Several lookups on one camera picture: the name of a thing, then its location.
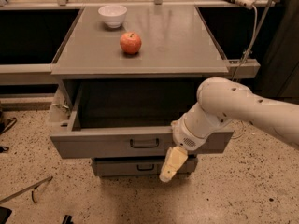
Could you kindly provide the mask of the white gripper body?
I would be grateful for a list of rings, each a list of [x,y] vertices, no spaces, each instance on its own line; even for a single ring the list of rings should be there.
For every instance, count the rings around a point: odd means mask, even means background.
[[[171,128],[175,144],[184,147],[187,151],[195,151],[206,142],[206,139],[193,135],[180,119],[172,121]]]

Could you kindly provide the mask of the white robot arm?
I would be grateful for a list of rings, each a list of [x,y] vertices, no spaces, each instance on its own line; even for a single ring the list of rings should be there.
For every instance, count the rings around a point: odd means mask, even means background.
[[[200,84],[197,102],[171,123],[176,144],[167,150],[159,178],[170,181],[208,137],[231,120],[244,121],[276,139],[299,149],[299,105],[255,95],[240,83],[212,77]]]

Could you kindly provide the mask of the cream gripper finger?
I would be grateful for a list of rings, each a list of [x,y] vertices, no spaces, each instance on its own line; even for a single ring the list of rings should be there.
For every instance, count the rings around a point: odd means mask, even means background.
[[[159,178],[162,182],[169,182],[188,159],[188,152],[183,147],[170,147],[167,150],[164,164]]]

